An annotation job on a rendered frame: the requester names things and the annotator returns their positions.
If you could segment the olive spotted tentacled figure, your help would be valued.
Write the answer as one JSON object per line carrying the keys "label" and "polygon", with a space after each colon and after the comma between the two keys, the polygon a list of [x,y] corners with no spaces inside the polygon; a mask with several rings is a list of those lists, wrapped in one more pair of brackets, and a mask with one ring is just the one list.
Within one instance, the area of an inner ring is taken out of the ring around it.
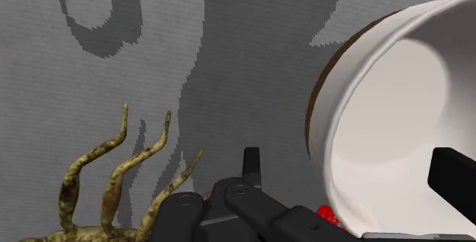
{"label": "olive spotted tentacled figure", "polygon": [[187,168],[153,199],[142,217],[139,227],[115,227],[112,225],[121,200],[124,174],[159,152],[166,145],[171,116],[172,113],[168,111],[157,142],[133,154],[112,171],[101,201],[101,224],[99,226],[80,227],[72,221],[80,193],[80,173],[85,165],[124,142],[127,136],[128,119],[128,104],[125,103],[117,135],[85,153],[69,165],[60,186],[58,199],[59,222],[62,229],[43,237],[27,237],[18,242],[146,242],[159,214],[159,206],[187,180],[203,154],[203,151],[199,150]]}

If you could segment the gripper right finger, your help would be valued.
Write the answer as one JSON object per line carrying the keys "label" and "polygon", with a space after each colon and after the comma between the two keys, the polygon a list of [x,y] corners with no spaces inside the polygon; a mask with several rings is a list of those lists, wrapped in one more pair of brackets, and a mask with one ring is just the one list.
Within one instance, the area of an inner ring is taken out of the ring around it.
{"label": "gripper right finger", "polygon": [[436,147],[433,149],[427,183],[476,225],[476,161],[451,147]]}

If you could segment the white bowl with brown outside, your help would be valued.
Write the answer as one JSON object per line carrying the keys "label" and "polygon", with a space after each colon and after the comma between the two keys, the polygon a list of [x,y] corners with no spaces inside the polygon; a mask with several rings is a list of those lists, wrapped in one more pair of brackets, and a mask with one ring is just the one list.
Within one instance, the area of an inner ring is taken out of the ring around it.
{"label": "white bowl with brown outside", "polygon": [[427,182],[437,147],[476,160],[476,0],[410,6],[349,38],[311,94],[306,142],[354,236],[476,238]]}

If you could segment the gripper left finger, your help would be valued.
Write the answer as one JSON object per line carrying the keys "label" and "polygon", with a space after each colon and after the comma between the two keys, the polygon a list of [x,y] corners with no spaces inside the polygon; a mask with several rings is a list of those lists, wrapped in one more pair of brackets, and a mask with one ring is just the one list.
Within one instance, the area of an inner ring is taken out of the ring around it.
{"label": "gripper left finger", "polygon": [[216,182],[207,201],[195,192],[167,197],[148,242],[360,242],[310,209],[265,194],[258,147],[244,150],[243,172]]}

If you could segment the small red thing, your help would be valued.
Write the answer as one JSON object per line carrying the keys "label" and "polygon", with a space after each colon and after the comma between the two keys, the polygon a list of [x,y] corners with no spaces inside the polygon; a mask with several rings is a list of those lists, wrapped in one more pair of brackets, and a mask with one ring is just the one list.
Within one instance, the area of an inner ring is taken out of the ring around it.
{"label": "small red thing", "polygon": [[346,227],[343,223],[337,218],[336,214],[334,213],[333,209],[329,205],[321,205],[316,214],[320,217],[326,219],[329,223],[340,227],[342,230],[346,231]]}

